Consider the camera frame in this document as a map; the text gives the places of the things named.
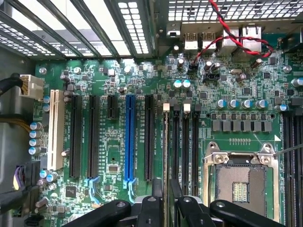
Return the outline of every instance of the motherboard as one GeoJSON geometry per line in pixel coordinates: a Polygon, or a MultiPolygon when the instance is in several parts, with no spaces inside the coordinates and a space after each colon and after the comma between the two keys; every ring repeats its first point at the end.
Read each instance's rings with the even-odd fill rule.
{"type": "Polygon", "coordinates": [[[29,149],[41,165],[35,212],[44,226],[63,226],[114,199],[135,203],[159,178],[166,199],[168,180],[178,179],[205,205],[228,200],[284,223],[298,166],[295,153],[273,154],[302,143],[302,58],[206,55],[196,73],[173,54],[39,63],[44,98],[34,104],[29,149]]]}

